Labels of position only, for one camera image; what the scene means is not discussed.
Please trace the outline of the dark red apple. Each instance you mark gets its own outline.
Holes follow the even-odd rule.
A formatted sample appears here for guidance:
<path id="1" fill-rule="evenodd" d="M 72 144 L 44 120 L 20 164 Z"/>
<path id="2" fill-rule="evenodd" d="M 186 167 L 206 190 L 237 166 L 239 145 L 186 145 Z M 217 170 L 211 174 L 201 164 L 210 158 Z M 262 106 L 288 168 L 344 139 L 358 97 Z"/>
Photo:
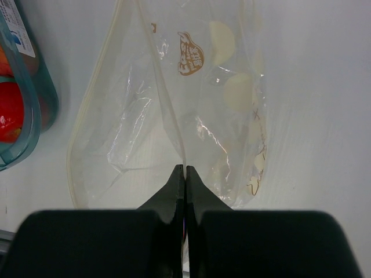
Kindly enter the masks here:
<path id="1" fill-rule="evenodd" d="M 28 76 L 30 77 L 29 83 L 32 82 L 35 89 L 37 90 L 39 88 L 38 72 L 40 68 L 40 58 L 38 49 L 32 39 L 30 40 L 30 44 L 35 56 L 31 57 L 24 53 L 20 53 L 20 56 L 22 57 L 24 68 L 27 70 Z"/>

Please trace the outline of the clear zip top bag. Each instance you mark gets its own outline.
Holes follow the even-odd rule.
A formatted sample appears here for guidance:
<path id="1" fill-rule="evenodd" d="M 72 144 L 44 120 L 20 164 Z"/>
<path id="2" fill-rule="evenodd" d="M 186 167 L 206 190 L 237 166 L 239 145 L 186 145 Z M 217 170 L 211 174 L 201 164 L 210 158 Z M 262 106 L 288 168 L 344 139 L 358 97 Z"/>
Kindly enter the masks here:
<path id="1" fill-rule="evenodd" d="M 178 164 L 232 208 L 266 160 L 257 1 L 118 1 L 71 135 L 78 209 L 136 208 Z"/>

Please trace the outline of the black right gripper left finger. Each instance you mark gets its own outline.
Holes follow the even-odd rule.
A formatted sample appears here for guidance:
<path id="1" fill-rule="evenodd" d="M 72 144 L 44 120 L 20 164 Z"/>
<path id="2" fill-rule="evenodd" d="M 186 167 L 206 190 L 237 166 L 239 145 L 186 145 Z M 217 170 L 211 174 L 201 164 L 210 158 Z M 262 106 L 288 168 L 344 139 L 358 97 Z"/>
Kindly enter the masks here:
<path id="1" fill-rule="evenodd" d="M 184 243 L 184 169 L 174 167 L 166 184 L 143 205 L 140 211 L 151 212 L 150 277 L 183 276 Z"/>

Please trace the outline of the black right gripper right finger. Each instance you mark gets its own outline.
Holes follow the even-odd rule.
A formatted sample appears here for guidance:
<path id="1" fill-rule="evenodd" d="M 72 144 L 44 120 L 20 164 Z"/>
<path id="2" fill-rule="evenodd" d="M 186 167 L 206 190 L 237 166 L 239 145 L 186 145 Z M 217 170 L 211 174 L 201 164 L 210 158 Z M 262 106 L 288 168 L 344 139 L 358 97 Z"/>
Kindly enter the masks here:
<path id="1" fill-rule="evenodd" d="M 185 225 L 188 235 L 188 253 L 191 277 L 206 277 L 208 247 L 203 215 L 209 211 L 232 211 L 202 181 L 195 167 L 186 167 L 185 178 Z"/>

